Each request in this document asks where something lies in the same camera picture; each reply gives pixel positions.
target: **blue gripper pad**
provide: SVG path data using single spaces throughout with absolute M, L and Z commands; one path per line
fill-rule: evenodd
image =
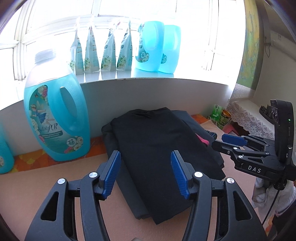
M 189 188 L 193 186 L 193 179 L 178 151 L 175 150 L 171 153 L 170 164 L 175 174 L 181 195 L 184 196 L 185 199 L 189 199 Z
M 113 151 L 109 161 L 100 176 L 100 182 L 104 182 L 102 197 L 106 199 L 112 192 L 115 179 L 121 166 L 121 155 L 119 151 Z
M 237 137 L 229 134 L 222 135 L 222 141 L 237 146 L 245 146 L 248 144 L 243 137 Z

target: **white wall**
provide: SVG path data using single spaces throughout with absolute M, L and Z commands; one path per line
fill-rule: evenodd
M 184 79 L 105 80 L 81 87 L 91 137 L 101 135 L 103 125 L 129 110 L 168 107 L 206 116 L 215 104 L 226 106 L 230 97 L 228 85 Z M 23 101 L 0 110 L 0 123 L 13 155 L 41 149 L 25 117 Z
M 253 102 L 270 105 L 271 99 L 289 101 L 296 110 L 296 61 L 270 46 L 270 57 L 264 53 L 262 70 Z

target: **bottle cap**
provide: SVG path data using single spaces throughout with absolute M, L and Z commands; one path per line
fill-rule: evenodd
M 56 57 L 56 52 L 54 49 L 43 50 L 35 55 L 35 63 L 54 57 Z

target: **metal screw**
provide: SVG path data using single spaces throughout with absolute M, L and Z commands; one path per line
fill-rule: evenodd
M 58 184 L 64 184 L 65 183 L 65 179 L 64 178 L 60 178 L 58 181 L 57 181 L 57 183 Z
M 98 174 L 96 173 L 96 172 L 91 172 L 90 174 L 89 174 L 89 177 L 91 177 L 91 178 L 95 178 L 95 177 L 97 177 L 98 176 Z
M 234 183 L 234 179 L 231 177 L 227 178 L 226 181 L 230 184 Z
M 202 177 L 202 173 L 201 173 L 201 172 L 195 172 L 194 175 L 195 175 L 196 177 Z

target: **window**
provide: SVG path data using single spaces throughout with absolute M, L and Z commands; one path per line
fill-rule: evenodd
M 3 31 L 0 34 L 0 43 L 9 43 L 14 40 L 15 29 L 21 10 L 22 8 L 16 11 L 16 13 L 11 17 L 7 25 L 4 27 Z
M 32 29 L 58 19 L 91 14 L 93 0 L 36 0 Z
M 176 12 L 177 0 L 102 0 L 99 15 L 118 15 L 145 19 L 149 15 L 171 16 Z
M 19 101 L 13 76 L 12 51 L 12 48 L 0 50 L 0 110 Z
M 0 97 L 0 109 L 22 100 L 25 79 L 35 64 L 37 52 L 53 47 L 65 63 L 69 62 L 78 17 L 78 36 L 85 57 L 92 16 L 99 62 L 113 22 L 121 20 L 114 33 L 118 57 L 129 20 L 133 56 L 138 45 L 138 25 L 160 20 L 181 27 L 175 78 L 219 82 L 213 73 L 233 79 L 233 70 L 240 68 L 237 58 L 244 44 L 244 0 L 28 0 L 0 34 L 0 55 L 4 56 L 0 61 L 5 62 L 0 66 L 0 89 L 6 90 Z

